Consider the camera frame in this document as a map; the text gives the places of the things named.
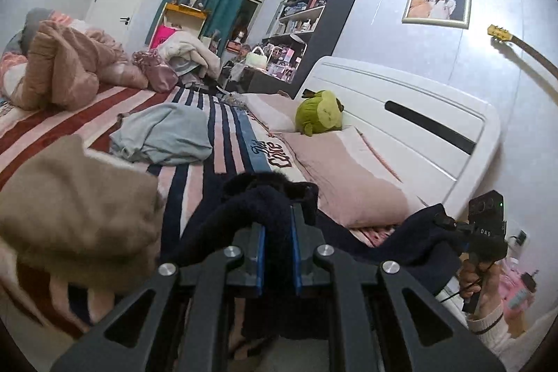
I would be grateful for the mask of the white sleeve right forearm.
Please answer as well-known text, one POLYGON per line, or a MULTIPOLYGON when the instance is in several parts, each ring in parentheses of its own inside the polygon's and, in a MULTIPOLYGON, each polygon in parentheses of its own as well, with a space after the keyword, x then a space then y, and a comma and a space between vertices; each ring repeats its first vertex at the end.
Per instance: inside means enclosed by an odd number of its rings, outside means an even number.
POLYGON ((542 343, 556 316, 557 309, 553 309, 537 319, 534 325, 518 338, 513 338, 509 332, 502 305, 484 318, 474 319, 467 316, 466 324, 481 343, 500 359, 507 371, 519 371, 542 343))

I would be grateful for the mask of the person's right hand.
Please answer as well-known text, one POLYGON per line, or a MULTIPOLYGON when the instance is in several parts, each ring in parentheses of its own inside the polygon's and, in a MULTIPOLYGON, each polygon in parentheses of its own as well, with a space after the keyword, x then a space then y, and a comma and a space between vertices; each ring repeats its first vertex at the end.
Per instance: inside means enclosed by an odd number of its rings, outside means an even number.
POLYGON ((501 306, 498 292, 500 272, 498 263, 473 264, 470 260, 462 263, 459 273, 460 295, 463 299, 478 296, 472 318, 484 318, 501 306))

